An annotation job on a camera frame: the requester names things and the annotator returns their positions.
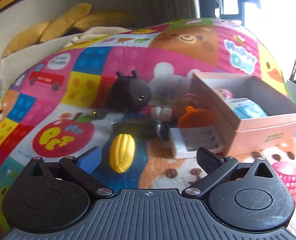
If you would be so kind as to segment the white battery charger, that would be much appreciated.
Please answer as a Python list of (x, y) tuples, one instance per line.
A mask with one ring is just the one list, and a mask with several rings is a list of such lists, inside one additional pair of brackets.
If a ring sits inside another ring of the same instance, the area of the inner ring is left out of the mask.
[(214, 154), (222, 153), (224, 149), (224, 144), (214, 126), (171, 128), (169, 137), (174, 159), (194, 158), (200, 147)]

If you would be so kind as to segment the yellow knitted corn toy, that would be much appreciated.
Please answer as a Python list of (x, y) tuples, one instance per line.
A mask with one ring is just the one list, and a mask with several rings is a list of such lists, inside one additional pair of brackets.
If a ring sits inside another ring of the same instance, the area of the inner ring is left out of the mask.
[(116, 173), (124, 173), (135, 157), (135, 140), (130, 134), (119, 134), (111, 143), (109, 164)]

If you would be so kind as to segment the orange knitted toy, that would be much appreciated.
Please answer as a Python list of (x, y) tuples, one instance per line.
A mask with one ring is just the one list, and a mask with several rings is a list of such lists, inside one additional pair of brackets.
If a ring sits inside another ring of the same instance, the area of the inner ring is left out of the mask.
[(214, 123), (214, 116), (211, 111), (188, 106), (178, 120), (178, 128), (208, 127)]

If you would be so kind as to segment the black roll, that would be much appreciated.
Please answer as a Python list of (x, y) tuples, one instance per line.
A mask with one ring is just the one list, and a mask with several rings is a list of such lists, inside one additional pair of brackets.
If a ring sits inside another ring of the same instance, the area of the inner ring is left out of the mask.
[(169, 141), (170, 127), (164, 122), (148, 119), (132, 119), (112, 124), (114, 134), (129, 134), (145, 140), (162, 139)]

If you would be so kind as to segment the blue white tissue pack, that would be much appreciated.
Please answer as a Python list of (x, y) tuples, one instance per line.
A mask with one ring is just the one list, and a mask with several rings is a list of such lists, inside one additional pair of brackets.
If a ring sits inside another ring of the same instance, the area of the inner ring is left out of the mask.
[(239, 119), (267, 117), (266, 112), (249, 98), (223, 100)]

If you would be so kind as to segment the black plush cat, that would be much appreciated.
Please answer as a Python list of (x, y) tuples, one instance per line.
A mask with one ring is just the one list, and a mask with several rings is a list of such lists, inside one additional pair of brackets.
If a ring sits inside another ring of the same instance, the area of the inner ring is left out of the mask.
[(125, 76), (122, 71), (117, 71), (117, 79), (111, 86), (105, 108), (116, 112), (135, 113), (143, 110), (149, 104), (152, 91), (139, 75), (137, 70), (132, 70), (131, 76)]

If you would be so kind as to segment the pink cardboard box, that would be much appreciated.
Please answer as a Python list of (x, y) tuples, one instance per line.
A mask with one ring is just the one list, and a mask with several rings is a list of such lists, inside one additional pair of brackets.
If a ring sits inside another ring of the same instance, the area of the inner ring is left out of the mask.
[(191, 92), (214, 116), (227, 155), (264, 150), (296, 134), (296, 105), (255, 76), (195, 73)]

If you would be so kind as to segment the colourful cartoon play mat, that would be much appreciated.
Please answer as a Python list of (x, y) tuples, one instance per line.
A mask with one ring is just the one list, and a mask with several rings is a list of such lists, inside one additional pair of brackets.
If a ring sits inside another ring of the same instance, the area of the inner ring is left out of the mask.
[[(116, 72), (137, 70), (152, 97), (139, 112), (105, 108)], [(150, 119), (191, 92), (195, 73), (255, 76), (290, 98), (268, 49), (245, 27), (198, 18), (63, 48), (11, 78), (0, 100), (0, 239), (296, 239), (296, 204), (272, 165), (288, 142), (231, 156), (206, 174), (170, 141), (134, 138), (124, 173), (109, 164), (112, 124)], [(88, 174), (73, 161), (97, 146)]]

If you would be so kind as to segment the white blanket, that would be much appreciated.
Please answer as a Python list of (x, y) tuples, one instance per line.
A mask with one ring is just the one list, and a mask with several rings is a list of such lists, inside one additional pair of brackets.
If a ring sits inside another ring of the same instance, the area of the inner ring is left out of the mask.
[(79, 44), (81, 42), (91, 40), (92, 38), (102, 37), (105, 35), (114, 35), (130, 31), (123, 27), (92, 27), (84, 33), (78, 34), (74, 37), (70, 43)]

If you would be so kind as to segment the yellow cushion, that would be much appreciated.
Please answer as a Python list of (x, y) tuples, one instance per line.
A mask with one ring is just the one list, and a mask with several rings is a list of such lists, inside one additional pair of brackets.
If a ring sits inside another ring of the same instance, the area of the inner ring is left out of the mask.
[(136, 15), (127, 11), (99, 10), (80, 20), (73, 27), (80, 31), (87, 31), (93, 27), (133, 27)]
[(7, 57), (17, 51), (38, 44), (42, 33), (51, 23), (52, 21), (37, 23), (14, 35), (4, 49), (2, 57)]

